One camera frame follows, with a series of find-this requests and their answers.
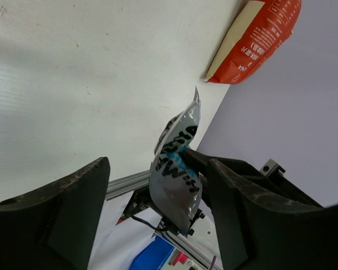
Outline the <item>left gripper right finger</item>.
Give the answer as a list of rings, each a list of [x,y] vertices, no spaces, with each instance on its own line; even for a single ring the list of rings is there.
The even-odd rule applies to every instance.
[[[338,204],[321,217],[214,217],[224,269],[338,269]]]

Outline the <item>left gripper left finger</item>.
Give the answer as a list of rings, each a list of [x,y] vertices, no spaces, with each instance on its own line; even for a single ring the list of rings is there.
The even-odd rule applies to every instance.
[[[109,175],[100,157],[0,202],[0,269],[87,269]]]

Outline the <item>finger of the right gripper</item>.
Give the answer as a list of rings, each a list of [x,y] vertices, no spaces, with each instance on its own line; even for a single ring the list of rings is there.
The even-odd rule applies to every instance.
[[[206,179],[204,202],[214,217],[231,215],[321,217],[324,208],[280,173],[262,174],[249,163],[201,154],[183,153],[190,167]]]

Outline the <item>silver blue snack packet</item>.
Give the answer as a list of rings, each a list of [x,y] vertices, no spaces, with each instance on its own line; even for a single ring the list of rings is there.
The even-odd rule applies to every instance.
[[[192,102],[166,124],[154,148],[149,192],[158,209],[188,232],[202,197],[202,181],[181,154],[190,149],[201,119],[201,99],[194,91]]]

